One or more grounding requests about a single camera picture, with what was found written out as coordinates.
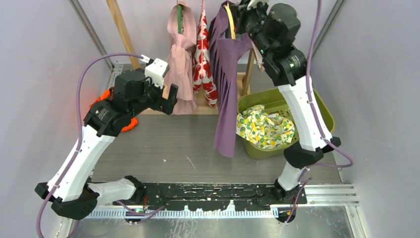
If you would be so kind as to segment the green plastic basket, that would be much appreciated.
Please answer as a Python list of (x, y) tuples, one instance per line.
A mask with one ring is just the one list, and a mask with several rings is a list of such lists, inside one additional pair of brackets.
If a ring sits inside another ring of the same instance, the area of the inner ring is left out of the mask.
[(290, 119), (295, 125), (295, 129), (296, 129), (295, 136), (290, 145), (279, 147), (276, 149), (271, 149), (271, 150), (260, 149), (257, 146), (251, 144), (250, 142), (245, 141), (245, 139), (241, 138), (244, 144), (245, 150), (251, 158), (257, 159), (257, 160), (280, 156), (283, 154), (284, 149), (293, 145), (299, 140), (298, 129), (296, 127), (296, 123), (293, 119), (290, 108), (278, 89), (270, 89), (270, 90), (252, 93), (252, 94), (241, 97), (238, 100), (238, 106), (237, 106), (238, 113), (241, 113), (245, 109), (252, 107), (254, 105), (259, 105), (259, 104), (264, 105), (265, 111), (269, 114), (280, 113), (282, 116), (286, 117), (287, 119)]

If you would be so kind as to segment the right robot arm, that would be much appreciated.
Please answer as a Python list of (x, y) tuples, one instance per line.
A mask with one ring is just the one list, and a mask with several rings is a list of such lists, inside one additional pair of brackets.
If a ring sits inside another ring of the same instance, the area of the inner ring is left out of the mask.
[(340, 146), (320, 114), (305, 54), (294, 46), (301, 22), (296, 10), (285, 3), (242, 0), (234, 8), (235, 31), (246, 33), (262, 56), (266, 74), (284, 97), (299, 140), (284, 150), (286, 164), (276, 179), (273, 195), (286, 204), (299, 190), (304, 169)]

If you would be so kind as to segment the lemon print skirt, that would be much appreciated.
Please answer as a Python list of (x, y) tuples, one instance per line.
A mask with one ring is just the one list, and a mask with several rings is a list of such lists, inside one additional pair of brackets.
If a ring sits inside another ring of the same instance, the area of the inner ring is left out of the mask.
[(263, 150), (290, 145), (296, 132), (290, 119), (280, 113), (267, 113), (261, 104), (238, 113), (236, 120), (236, 134)]

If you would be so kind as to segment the purple skirt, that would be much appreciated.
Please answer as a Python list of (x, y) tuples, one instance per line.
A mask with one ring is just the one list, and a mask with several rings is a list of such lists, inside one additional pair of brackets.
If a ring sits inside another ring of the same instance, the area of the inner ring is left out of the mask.
[(224, 1), (210, 24), (210, 66), (217, 88), (218, 123), (213, 148), (222, 156), (232, 158), (235, 151), (237, 121), (237, 72), (239, 59), (252, 48), (248, 35), (238, 38), (226, 36), (234, 27), (226, 7), (234, 3)]

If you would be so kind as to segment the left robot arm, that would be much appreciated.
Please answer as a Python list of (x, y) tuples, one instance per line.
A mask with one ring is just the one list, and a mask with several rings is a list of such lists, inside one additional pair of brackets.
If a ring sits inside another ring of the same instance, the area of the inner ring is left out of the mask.
[(126, 70), (115, 78), (109, 95), (91, 105), (74, 152), (50, 181), (35, 188), (57, 215), (81, 220), (97, 206), (117, 201), (137, 205), (144, 201), (146, 189), (133, 176), (102, 183), (91, 182), (90, 176), (102, 153), (138, 114), (147, 109), (167, 115), (173, 112), (178, 86), (171, 84), (168, 96), (164, 97), (164, 86), (158, 85), (159, 80), (159, 75), (150, 76), (140, 68)]

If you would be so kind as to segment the yellow hanger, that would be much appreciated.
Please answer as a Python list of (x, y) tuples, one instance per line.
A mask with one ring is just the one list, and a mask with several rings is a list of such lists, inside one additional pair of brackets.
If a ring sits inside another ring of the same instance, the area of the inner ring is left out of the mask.
[(227, 13), (227, 17), (228, 17), (228, 24), (229, 24), (229, 33), (230, 33), (230, 39), (235, 40), (236, 39), (236, 34), (235, 34), (235, 30), (234, 30), (234, 20), (233, 20), (233, 15), (232, 12), (230, 10), (230, 4), (227, 1), (226, 4), (224, 5), (224, 8), (226, 10)]

